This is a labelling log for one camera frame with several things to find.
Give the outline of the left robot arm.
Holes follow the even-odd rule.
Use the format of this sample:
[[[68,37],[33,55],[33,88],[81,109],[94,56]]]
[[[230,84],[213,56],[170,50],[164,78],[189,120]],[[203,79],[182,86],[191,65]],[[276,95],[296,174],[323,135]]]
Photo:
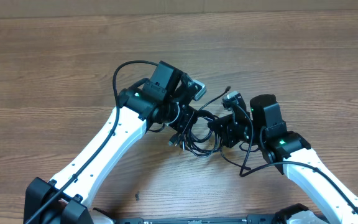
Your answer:
[[[24,223],[114,223],[92,208],[106,177],[126,151],[154,123],[181,130],[206,87],[198,80],[161,61],[150,78],[113,90],[116,105],[88,145],[48,182],[35,178],[25,191]]]

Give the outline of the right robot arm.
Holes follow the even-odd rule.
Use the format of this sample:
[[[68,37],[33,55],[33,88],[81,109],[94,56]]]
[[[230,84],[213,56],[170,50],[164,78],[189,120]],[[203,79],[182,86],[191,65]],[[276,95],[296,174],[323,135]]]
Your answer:
[[[287,129],[275,95],[256,96],[247,109],[242,96],[233,92],[223,97],[223,107],[230,114],[208,123],[223,146],[232,148],[241,141],[256,145],[266,161],[259,168],[276,167],[309,196],[329,223],[358,223],[358,197],[304,137]]]

